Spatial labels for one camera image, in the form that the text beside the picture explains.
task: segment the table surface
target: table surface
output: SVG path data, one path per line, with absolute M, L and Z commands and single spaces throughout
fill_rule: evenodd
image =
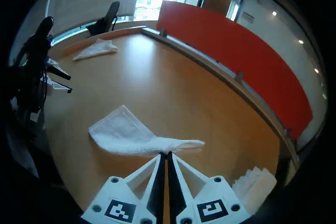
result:
M 89 136 L 91 125 L 121 105 L 157 136 L 204 141 L 202 152 L 178 156 L 208 177 L 222 175 L 232 184 L 254 166 L 275 174 L 279 138 L 224 82 L 145 35 L 112 42 L 119 48 L 117 53 L 77 62 L 72 57 L 78 52 L 58 58 L 60 67 L 71 75 L 66 85 L 73 91 L 54 93 L 45 104 L 53 158 L 83 210 L 108 177 L 126 177 L 151 159 L 107 153 Z M 165 208 L 165 223 L 168 211 Z

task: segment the red divider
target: red divider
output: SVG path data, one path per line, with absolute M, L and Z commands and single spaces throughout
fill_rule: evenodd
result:
M 308 126 L 312 110 L 301 84 L 280 55 L 257 35 L 221 14 L 170 1 L 161 5 L 157 30 L 162 28 L 231 71 L 243 71 L 244 81 L 284 127 L 292 129 L 292 139 Z

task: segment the chair backrest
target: chair backrest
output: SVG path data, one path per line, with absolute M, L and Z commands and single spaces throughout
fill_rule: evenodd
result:
M 118 12 L 118 9 L 119 9 L 119 5 L 120 5 L 120 2 L 113 2 L 110 6 L 110 8 L 108 9 L 108 12 L 106 13 L 105 17 L 104 17 L 104 20 L 107 24 L 106 26 L 106 30 L 104 32 L 108 32 L 108 30 L 110 29 L 111 27 L 111 24 L 113 22 L 113 19 L 116 17 L 117 15 L 117 12 Z

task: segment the wooden table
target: wooden table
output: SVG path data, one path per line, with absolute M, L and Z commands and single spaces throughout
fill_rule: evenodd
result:
M 231 184 L 254 166 L 276 172 L 279 138 L 224 82 L 143 34 L 125 32 L 112 42 L 115 54 L 78 62 L 72 60 L 78 51 L 55 58 L 71 75 L 73 91 L 55 93 L 45 104 L 53 158 L 83 210 L 109 176 L 126 177 L 150 160 L 109 154 L 89 136 L 91 125 L 121 105 L 157 136 L 204 141 L 202 152 L 178 156 L 206 176 L 222 175 Z

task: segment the white cloth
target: white cloth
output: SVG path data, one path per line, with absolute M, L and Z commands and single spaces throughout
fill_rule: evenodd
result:
M 76 61 L 117 51 L 118 48 L 112 44 L 111 40 L 102 40 L 98 38 L 91 46 L 85 48 L 77 56 L 73 57 L 73 60 Z
M 200 151 L 199 140 L 155 136 L 124 105 L 89 128 L 93 140 L 104 150 L 119 155 L 156 155 L 181 150 Z
M 265 201 L 276 185 L 275 177 L 264 168 L 262 171 L 254 167 L 247 170 L 245 176 L 241 176 L 232 185 L 232 190 L 244 205 L 246 211 L 253 215 Z

